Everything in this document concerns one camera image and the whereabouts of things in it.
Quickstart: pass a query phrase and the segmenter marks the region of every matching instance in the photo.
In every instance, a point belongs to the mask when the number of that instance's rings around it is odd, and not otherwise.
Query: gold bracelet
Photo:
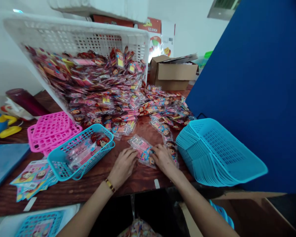
[[[115,188],[113,187],[112,183],[106,178],[105,182],[107,183],[108,187],[112,190],[112,192],[115,192]]]

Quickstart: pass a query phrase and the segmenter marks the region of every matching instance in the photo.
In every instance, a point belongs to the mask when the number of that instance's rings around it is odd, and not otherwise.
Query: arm
[[[179,190],[201,233],[205,237],[238,236],[222,216],[190,184],[185,175],[176,168],[168,149],[159,144],[153,150],[156,153],[152,155],[156,164]]]
[[[131,148],[123,150],[108,176],[108,180],[117,190],[132,174],[137,152]],[[57,237],[87,237],[100,212],[113,195],[107,183],[103,181],[81,210],[59,232]]]

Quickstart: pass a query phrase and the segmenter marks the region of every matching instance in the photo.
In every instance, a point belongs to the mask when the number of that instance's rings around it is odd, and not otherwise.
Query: stack of blue baskets
[[[255,154],[211,118],[191,121],[176,143],[191,174],[203,185],[235,186],[268,172]]]
[[[211,200],[210,200],[211,206],[225,219],[225,221],[228,222],[228,224],[234,229],[234,222],[230,218],[230,216],[227,215],[227,212],[225,211],[224,208],[221,206],[215,205]]]

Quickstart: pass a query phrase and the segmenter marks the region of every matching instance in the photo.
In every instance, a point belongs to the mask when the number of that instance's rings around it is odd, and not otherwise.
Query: window
[[[208,18],[230,20],[241,0],[214,0]]]

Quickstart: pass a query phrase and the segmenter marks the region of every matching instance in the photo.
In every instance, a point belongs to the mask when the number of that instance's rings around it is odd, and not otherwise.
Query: blue plastic basket
[[[227,212],[224,208],[221,206],[215,205],[211,200],[209,200],[211,206],[225,219],[225,221],[228,222],[228,224],[234,229],[234,222],[230,218],[230,216],[227,215]]]
[[[255,154],[211,118],[191,121],[176,143],[189,171],[204,185],[234,186],[268,172]]]
[[[68,161],[66,159],[67,153],[69,153],[74,147],[84,142],[84,140],[90,138],[93,133],[103,132],[110,142],[96,152],[86,163],[79,167],[76,171],[72,172],[68,167]],[[55,176],[59,181],[66,181],[70,178],[79,180],[84,174],[86,174],[93,166],[95,166],[114,146],[113,134],[102,125],[96,123],[86,130],[80,132],[76,136],[69,139],[58,148],[54,149],[47,157],[47,161],[53,170]]]
[[[59,229],[60,223],[62,221],[63,212],[47,212],[37,215],[28,216],[26,220],[22,223],[22,226],[19,228],[15,237],[32,237],[35,226],[38,222],[46,221],[49,219],[54,219],[52,227],[49,231],[48,237],[56,236],[56,233]]]

